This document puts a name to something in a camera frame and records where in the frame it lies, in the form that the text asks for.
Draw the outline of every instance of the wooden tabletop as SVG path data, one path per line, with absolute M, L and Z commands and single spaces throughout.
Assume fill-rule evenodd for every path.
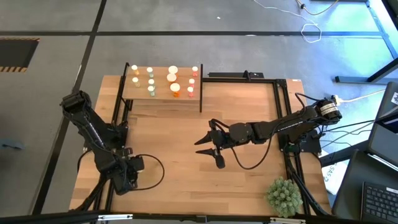
M 99 91 L 95 111 L 105 122 L 111 121 L 118 80 L 119 77 L 105 76 Z M 292 111 L 300 110 L 301 105 L 294 93 L 303 93 L 302 83 L 300 80 L 287 80 L 287 84 Z M 202 113 L 198 112 L 198 104 L 192 101 L 134 100 L 128 119 L 130 129 L 126 146 L 132 147 L 135 154 L 158 157 L 165 166 L 165 178 L 154 189 L 115 195 L 112 211 L 275 215 L 264 200 L 264 193 L 276 178 L 286 175 L 277 136 L 272 138 L 268 156 L 259 167 L 243 170 L 232 152 L 224 150 L 226 167 L 220 170 L 212 157 L 195 154 L 197 150 L 213 147 L 211 144 L 193 145 L 209 130 L 208 120 L 211 118 L 226 124 L 277 119 L 272 85 L 204 83 Z M 235 150 L 244 166 L 252 166 L 263 156 L 266 147 L 267 143 L 248 144 Z M 319 161 L 311 154 L 301 154 L 300 157 L 306 186 L 317 202 L 330 212 Z M 144 158 L 144 161 L 146 169 L 139 174 L 139 188 L 155 184 L 162 174 L 155 160 Z M 93 154 L 89 153 L 81 162 L 70 208 L 82 203 L 98 177 Z
M 199 101 L 200 99 L 200 67 L 198 68 L 197 77 L 193 76 L 192 68 L 179 67 L 177 72 L 177 80 L 175 81 L 180 85 L 180 96 L 174 97 L 173 92 L 170 90 L 170 83 L 167 81 L 166 76 L 169 74 L 168 67 L 151 67 L 154 70 L 155 80 L 155 96 L 150 96 L 148 91 L 149 74 L 148 67 L 138 67 L 139 75 L 135 75 L 131 67 L 127 70 L 126 83 L 123 90 L 123 98 L 127 100 L 189 100 Z M 139 79 L 140 87 L 136 87 L 132 82 L 132 78 Z M 190 86 L 189 79 L 195 80 L 193 97 L 188 96 L 187 88 Z

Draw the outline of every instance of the green plant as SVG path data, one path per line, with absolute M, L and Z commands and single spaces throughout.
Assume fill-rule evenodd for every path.
M 271 204 L 279 217 L 291 217 L 300 211 L 301 200 L 300 190 L 291 180 L 284 180 L 279 177 L 266 192 L 266 199 Z

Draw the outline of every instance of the concrete floor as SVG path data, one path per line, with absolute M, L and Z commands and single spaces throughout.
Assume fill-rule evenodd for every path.
M 377 31 L 363 3 L 341 2 L 320 16 L 308 16 L 298 10 L 293 0 L 259 1 L 266 6 L 302 14 L 319 23 L 325 31 Z M 312 11 L 329 5 L 327 2 L 304 2 Z M 372 3 L 380 7 L 377 0 Z M 1 1 L 0 31 L 89 31 L 99 6 L 100 0 L 68 3 L 31 0 L 23 5 L 12 0 Z M 290 14 L 263 9 L 252 0 L 112 0 L 106 5 L 99 30 L 299 31 L 304 23 Z M 397 35 L 391 24 L 387 26 L 391 36 Z M 87 40 L 88 37 L 42 37 L 26 73 L 0 73 L 0 136 L 20 140 L 27 146 L 24 151 L 6 149 L 0 152 L 0 217 L 29 213 L 62 117 L 58 104 L 72 89 Z M 142 66 L 203 63 L 204 74 L 245 69 L 261 71 L 267 78 L 301 79 L 306 94 L 315 98 L 337 94 L 350 99 L 384 86 L 336 84 L 333 81 L 336 75 L 367 77 L 391 60 L 379 37 L 323 37 L 316 44 L 308 44 L 301 37 L 97 37 L 81 89 L 95 102 L 102 77 L 121 75 L 125 62 Z M 339 125 L 373 119 L 381 96 L 340 106 L 344 118 Z M 368 134 L 341 141 L 354 144 L 365 140 Z M 338 136 L 329 134 L 325 139 Z M 76 127 L 70 125 L 45 203 L 45 213 L 67 211 L 82 145 L 83 138 L 77 135 Z M 333 152 L 344 147 L 333 144 L 324 150 Z

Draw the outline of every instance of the cup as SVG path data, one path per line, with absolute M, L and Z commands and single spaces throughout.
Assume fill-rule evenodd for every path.
M 148 91 L 150 96 L 155 96 L 155 88 L 153 86 L 148 86 Z
M 148 85 L 153 86 L 155 88 L 155 80 L 153 79 L 148 80 Z
M 198 67 L 196 67 L 196 66 L 192 67 L 192 76 L 193 77 L 198 76 Z
M 133 65 L 133 66 L 131 67 L 131 69 L 132 69 L 132 71 L 134 72 L 135 75 L 139 75 L 137 65 Z
M 173 84 L 175 83 L 175 81 L 177 80 L 177 76 L 174 73 L 170 73 L 166 76 L 167 81 L 169 81 L 169 84 Z
M 193 88 L 194 84 L 195 84 L 195 80 L 193 78 L 190 78 L 189 79 L 189 86 Z
M 192 86 L 188 87 L 188 96 L 193 97 L 193 87 Z
M 139 83 L 137 77 L 132 78 L 132 82 L 135 84 L 135 86 L 136 86 L 137 88 L 141 86 L 141 84 Z
M 178 72 L 177 66 L 172 65 L 172 66 L 169 67 L 169 73 L 175 74 L 176 76 L 178 76 L 177 72 Z
M 173 91 L 173 96 L 174 97 L 179 97 L 180 93 L 178 91 L 180 91 L 180 85 L 178 83 L 173 83 L 170 85 L 170 89 Z
M 151 67 L 147 68 L 147 72 L 149 74 L 149 78 L 153 78 L 154 77 L 154 69 Z

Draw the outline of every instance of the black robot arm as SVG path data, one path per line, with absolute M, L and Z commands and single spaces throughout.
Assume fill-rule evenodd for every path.
M 197 151 L 199 154 L 213 156 L 218 168 L 225 167 L 221 155 L 223 149 L 229 149 L 248 143 L 264 144 L 275 133 L 288 135 L 289 143 L 299 143 L 305 135 L 319 125 L 336 124 L 341 113 L 331 100 L 320 100 L 302 110 L 273 121 L 236 123 L 231 126 L 212 119 L 209 121 L 210 131 L 195 145 L 213 142 L 214 149 Z
M 111 180 L 118 195 L 137 187 L 138 172 L 144 169 L 141 156 L 132 156 L 124 148 L 127 126 L 105 123 L 91 108 L 87 93 L 79 91 L 61 102 L 63 115 L 79 130 L 88 148 L 94 152 L 95 166 L 105 180 Z

